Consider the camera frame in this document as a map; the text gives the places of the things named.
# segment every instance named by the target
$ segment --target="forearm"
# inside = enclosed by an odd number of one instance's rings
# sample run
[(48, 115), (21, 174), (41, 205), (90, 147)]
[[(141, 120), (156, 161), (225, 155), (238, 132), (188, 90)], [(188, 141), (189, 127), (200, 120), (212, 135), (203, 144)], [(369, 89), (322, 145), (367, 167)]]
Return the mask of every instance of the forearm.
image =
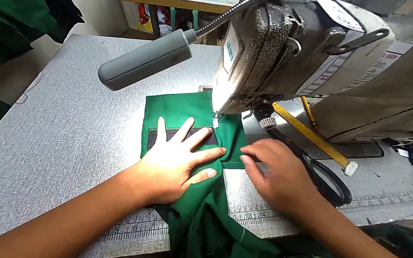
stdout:
[(321, 195), (301, 203), (292, 217), (339, 258), (396, 258), (355, 226)]
[(116, 221), (145, 205), (129, 170), (0, 236), (0, 257), (75, 257)]

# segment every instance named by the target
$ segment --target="tape measure end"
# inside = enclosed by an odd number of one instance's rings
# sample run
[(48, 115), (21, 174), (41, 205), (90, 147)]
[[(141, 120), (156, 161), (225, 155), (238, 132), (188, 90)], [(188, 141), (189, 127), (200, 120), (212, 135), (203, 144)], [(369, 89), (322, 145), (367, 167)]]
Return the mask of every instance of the tape measure end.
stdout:
[(355, 173), (356, 169), (358, 168), (358, 163), (354, 161), (350, 161), (347, 164), (347, 167), (344, 168), (344, 174), (346, 176), (352, 176)]

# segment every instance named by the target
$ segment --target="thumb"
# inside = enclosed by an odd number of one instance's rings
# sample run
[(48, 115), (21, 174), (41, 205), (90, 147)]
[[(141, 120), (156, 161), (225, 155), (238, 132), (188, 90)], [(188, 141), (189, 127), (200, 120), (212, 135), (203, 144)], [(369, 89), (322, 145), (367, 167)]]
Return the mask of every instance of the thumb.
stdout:
[(253, 182), (256, 190), (259, 191), (265, 187), (264, 176), (262, 175), (261, 170), (257, 167), (256, 162), (248, 155), (241, 155), (240, 159), (245, 164), (246, 173), (250, 177), (251, 182)]
[(183, 191), (186, 191), (186, 189), (189, 187), (191, 184), (195, 184), (198, 182), (202, 182), (203, 180), (212, 178), (217, 175), (216, 170), (213, 168), (205, 168), (204, 170), (200, 171), (199, 173), (193, 175), (189, 180), (187, 180), (182, 186), (181, 189)]

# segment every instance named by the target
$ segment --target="sewing machine label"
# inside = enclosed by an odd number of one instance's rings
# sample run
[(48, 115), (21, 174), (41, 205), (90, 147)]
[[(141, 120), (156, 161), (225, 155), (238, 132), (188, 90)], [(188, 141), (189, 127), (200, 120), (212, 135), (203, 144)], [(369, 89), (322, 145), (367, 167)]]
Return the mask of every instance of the sewing machine label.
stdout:
[(331, 19), (336, 23), (349, 29), (364, 32), (363, 27), (361, 27), (359, 22), (353, 16), (351, 16), (340, 4), (332, 0), (318, 0), (318, 3), (329, 15), (329, 17), (331, 17)]
[[(345, 39), (341, 44), (345, 44), (354, 39), (361, 37), (364, 33), (355, 30), (349, 30), (345, 36)], [(296, 92), (296, 97), (306, 96), (312, 93), (323, 85), (331, 76), (342, 66), (351, 52), (347, 52), (342, 55), (328, 56), (323, 64), (316, 70), (312, 76), (299, 88)]]
[(231, 23), (223, 46), (223, 66), (227, 73), (230, 73), (234, 61), (237, 59), (239, 53), (240, 44), (238, 42), (237, 35), (235, 34), (235, 29)]
[(363, 75), (356, 79), (352, 84), (348, 85), (346, 88), (338, 90), (336, 93), (347, 91), (349, 89), (363, 85), (366, 82), (374, 79), (381, 72), (385, 71), (390, 67), (396, 60), (398, 60), (402, 55), (404, 55), (413, 44), (393, 41), (391, 46), (385, 51), (381, 58), (379, 58), (373, 66), (371, 66)]

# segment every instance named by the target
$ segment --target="yellow measuring tape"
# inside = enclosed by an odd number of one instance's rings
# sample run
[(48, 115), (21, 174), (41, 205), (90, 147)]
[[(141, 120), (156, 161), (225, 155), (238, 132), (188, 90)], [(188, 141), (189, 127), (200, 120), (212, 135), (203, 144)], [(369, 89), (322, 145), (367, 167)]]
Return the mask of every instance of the yellow measuring tape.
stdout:
[(322, 138), (316, 135), (312, 130), (305, 126), (301, 121), (297, 120), (294, 116), (289, 114), (284, 108), (282, 108), (278, 103), (273, 104), (275, 111), (281, 115), (284, 120), (288, 121), (292, 126), (294, 126), (299, 132), (301, 132), (305, 137), (309, 138), (316, 146), (322, 149), (326, 154), (328, 154), (333, 160), (339, 163), (343, 168), (346, 175), (352, 175), (355, 172), (358, 164), (354, 161), (349, 162), (346, 157), (340, 154), (331, 145), (325, 142)]

